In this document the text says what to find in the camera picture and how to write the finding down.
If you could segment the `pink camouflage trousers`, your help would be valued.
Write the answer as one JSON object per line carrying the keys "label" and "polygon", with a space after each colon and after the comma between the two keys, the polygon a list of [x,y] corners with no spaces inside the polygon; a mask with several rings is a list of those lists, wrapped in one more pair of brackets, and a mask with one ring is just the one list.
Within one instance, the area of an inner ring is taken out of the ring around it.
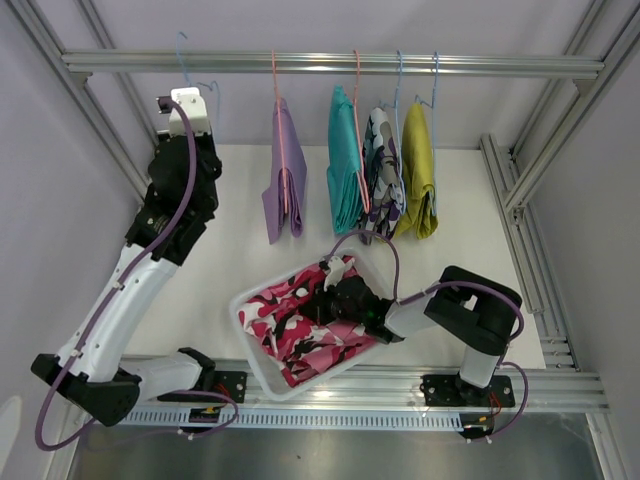
{"label": "pink camouflage trousers", "polygon": [[[325,273],[320,263],[265,287],[236,308],[242,330],[257,342],[289,388],[299,387],[377,344],[362,325],[342,321],[318,325],[299,313],[315,288],[323,287]],[[349,277],[361,277],[355,264],[343,279]]]}

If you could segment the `white plastic basket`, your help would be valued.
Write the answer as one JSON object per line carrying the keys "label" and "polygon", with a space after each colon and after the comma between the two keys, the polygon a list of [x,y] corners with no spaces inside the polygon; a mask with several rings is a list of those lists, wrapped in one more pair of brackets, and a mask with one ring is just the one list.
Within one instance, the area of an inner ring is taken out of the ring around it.
{"label": "white plastic basket", "polygon": [[369,359],[369,357],[376,355],[381,352],[383,349],[383,344],[378,342],[377,344],[364,354],[345,362],[343,365],[322,374],[303,385],[296,388],[289,388],[285,384],[283,378],[279,374],[276,366],[267,358],[266,354],[264,354],[260,349],[257,342],[253,340],[249,335],[245,334],[241,328],[241,325],[238,322],[238,318],[236,316],[236,308],[240,306],[241,303],[246,301],[249,297],[255,295],[262,289],[267,286],[279,283],[285,279],[287,279],[292,274],[304,269],[305,267],[298,267],[293,271],[282,274],[274,279],[268,280],[246,292],[243,292],[236,296],[230,303],[229,312],[233,324],[233,328],[235,333],[237,334],[239,341],[243,348],[245,349],[248,363],[252,369],[252,372],[255,378],[258,380],[262,390],[267,394],[267,396],[273,400],[287,400],[291,399],[294,396],[310,389],[313,386],[317,386],[321,383],[328,381],[330,378],[352,368],[353,366],[361,363],[364,360]]}

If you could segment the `lilac purple trousers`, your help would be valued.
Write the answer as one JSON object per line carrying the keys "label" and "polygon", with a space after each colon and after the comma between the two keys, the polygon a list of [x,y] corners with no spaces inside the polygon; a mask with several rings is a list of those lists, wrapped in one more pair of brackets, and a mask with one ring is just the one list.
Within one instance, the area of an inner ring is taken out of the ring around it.
{"label": "lilac purple trousers", "polygon": [[300,237],[304,230],[303,204],[307,164],[287,102],[274,104],[271,179],[262,193],[265,223],[270,244],[279,240],[285,219],[291,234]]}

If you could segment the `pink wire hanger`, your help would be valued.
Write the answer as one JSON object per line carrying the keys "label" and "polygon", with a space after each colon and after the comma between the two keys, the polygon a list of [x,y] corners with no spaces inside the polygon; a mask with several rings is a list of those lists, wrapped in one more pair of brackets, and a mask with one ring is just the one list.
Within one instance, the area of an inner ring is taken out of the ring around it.
{"label": "pink wire hanger", "polygon": [[282,191],[283,191],[283,202],[284,202],[284,213],[287,215],[290,210],[289,206],[289,181],[287,174],[287,162],[286,162],[286,154],[284,148],[284,136],[283,136],[283,122],[282,122],[282,103],[281,103],[281,94],[278,85],[278,77],[277,77],[277,64],[276,64],[276,54],[275,50],[271,51],[271,68],[272,68],[272,78],[273,78],[273,88],[275,94],[276,101],[276,112],[277,112],[277,123],[278,123],[278,143],[280,148],[280,160],[281,160],[281,178],[282,178]]}

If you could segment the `light blue wire hanger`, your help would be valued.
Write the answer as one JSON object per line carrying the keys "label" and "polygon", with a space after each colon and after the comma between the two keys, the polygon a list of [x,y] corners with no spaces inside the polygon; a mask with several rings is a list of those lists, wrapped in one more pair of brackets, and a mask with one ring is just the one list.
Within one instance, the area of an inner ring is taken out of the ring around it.
{"label": "light blue wire hanger", "polygon": [[187,39],[188,39],[188,36],[183,31],[177,32],[176,40],[175,40],[175,55],[180,65],[180,69],[184,77],[184,80],[188,87],[194,87],[194,86],[204,87],[205,89],[208,89],[210,93],[215,94],[215,115],[214,115],[214,121],[212,123],[212,135],[215,135],[216,134],[215,127],[217,126],[220,119],[220,107],[221,107],[220,87],[216,80],[212,80],[210,83],[203,83],[203,82],[194,83],[192,81],[185,59],[182,54],[182,50],[181,50],[181,42]]}

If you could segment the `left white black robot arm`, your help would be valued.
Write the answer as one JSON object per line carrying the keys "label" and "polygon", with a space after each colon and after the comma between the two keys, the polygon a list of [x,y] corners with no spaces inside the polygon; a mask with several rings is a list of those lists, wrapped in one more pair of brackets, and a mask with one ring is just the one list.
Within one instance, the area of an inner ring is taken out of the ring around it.
{"label": "left white black robot arm", "polygon": [[155,360],[122,359],[141,319],[182,266],[218,207],[222,173],[213,137],[164,136],[148,167],[151,183],[102,297],[55,354],[40,354],[32,372],[104,426],[120,423],[140,401],[203,401],[215,389],[214,360],[192,347]]}

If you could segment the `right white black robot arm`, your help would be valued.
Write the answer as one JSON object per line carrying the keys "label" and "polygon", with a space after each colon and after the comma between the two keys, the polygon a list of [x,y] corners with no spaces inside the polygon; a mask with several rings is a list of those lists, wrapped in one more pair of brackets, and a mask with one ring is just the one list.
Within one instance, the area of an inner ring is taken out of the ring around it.
{"label": "right white black robot arm", "polygon": [[445,268],[439,280],[406,299],[373,293],[360,277],[321,288],[301,313],[321,326],[340,323],[364,329],[380,344],[398,343],[437,325],[465,345],[458,373],[441,385],[423,381],[426,398],[447,406],[493,406],[496,368],[509,344],[524,330],[522,299],[514,290],[458,266]]}

